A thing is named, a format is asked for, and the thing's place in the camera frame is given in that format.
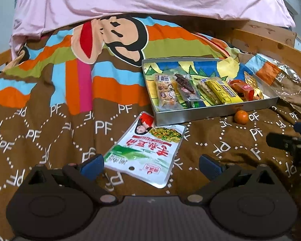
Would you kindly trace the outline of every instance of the metal screw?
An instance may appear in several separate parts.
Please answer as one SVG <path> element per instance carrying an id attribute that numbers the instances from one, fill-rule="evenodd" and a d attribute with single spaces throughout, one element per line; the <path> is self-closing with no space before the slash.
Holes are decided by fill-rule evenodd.
<path id="1" fill-rule="evenodd" d="M 103 203 L 112 203 L 116 200 L 116 197 L 113 195 L 103 195 L 100 197 L 100 201 Z"/>
<path id="2" fill-rule="evenodd" d="M 203 200 L 203 197 L 200 195 L 193 194 L 193 195 L 188 196 L 187 200 L 192 203 L 199 203 Z"/>

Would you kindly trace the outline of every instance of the pink cloth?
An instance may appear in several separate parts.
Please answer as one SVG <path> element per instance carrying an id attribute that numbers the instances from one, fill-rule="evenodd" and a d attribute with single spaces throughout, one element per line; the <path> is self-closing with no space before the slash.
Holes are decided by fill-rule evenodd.
<path id="1" fill-rule="evenodd" d="M 136 12 L 255 20 L 295 27 L 283 0 L 18 0 L 10 39 L 13 58 L 26 37 L 111 14 Z"/>

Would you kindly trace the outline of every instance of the patterned blanket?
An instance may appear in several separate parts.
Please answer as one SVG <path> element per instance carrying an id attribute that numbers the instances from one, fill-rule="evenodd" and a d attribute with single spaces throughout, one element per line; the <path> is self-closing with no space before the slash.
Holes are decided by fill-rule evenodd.
<path id="1" fill-rule="evenodd" d="M 277 66 L 146 15 L 67 26 L 40 41 L 29 40 L 22 50 L 21 62 L 0 73 L 0 240 L 13 236 L 5 207 L 31 168 L 37 163 L 61 168 L 105 154 L 141 111 L 152 112 L 141 61 L 183 56 L 225 60 L 220 66 L 193 69 L 197 74 L 241 78 L 244 71 L 254 73 L 281 100 L 270 109 L 251 111 L 245 126 L 232 116 L 188 122 L 163 189 L 111 170 L 97 183 L 115 195 L 185 197 L 208 182 L 198 170 L 201 154 L 244 168 L 268 164 L 299 207 L 293 234 L 301 239 L 301 168 L 292 165 L 288 153 L 265 142 L 270 131 L 296 135 L 292 125 L 301 121 L 301 83 Z"/>

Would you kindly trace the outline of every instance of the red snack package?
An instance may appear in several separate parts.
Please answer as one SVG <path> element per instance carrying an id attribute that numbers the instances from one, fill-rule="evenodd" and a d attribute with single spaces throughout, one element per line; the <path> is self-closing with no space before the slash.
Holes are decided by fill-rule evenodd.
<path id="1" fill-rule="evenodd" d="M 245 99 L 246 101 L 253 100 L 254 97 L 254 89 L 245 83 L 242 80 L 232 80 L 228 82 L 230 87 L 235 90 L 240 98 Z"/>

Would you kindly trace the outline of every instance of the white snack pouch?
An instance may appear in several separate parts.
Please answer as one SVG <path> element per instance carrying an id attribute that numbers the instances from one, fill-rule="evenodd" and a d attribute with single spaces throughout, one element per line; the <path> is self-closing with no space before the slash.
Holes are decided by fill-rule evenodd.
<path id="1" fill-rule="evenodd" d="M 154 117 L 141 112 L 104 156 L 105 168 L 164 188 L 185 130 L 183 125 L 155 127 Z"/>

